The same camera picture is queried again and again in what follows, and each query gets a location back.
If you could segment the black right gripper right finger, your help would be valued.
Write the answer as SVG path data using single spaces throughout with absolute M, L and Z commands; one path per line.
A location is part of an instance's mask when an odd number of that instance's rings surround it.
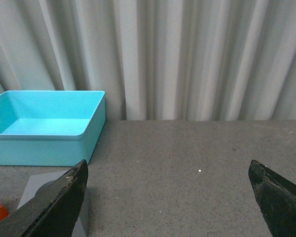
M 296 237 L 296 184 L 257 160 L 248 176 L 256 202 L 273 237 Z

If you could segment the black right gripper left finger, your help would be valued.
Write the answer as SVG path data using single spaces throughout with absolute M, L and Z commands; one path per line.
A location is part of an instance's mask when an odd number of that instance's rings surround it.
M 88 179 L 81 160 L 52 184 L 0 221 L 0 237 L 70 237 Z

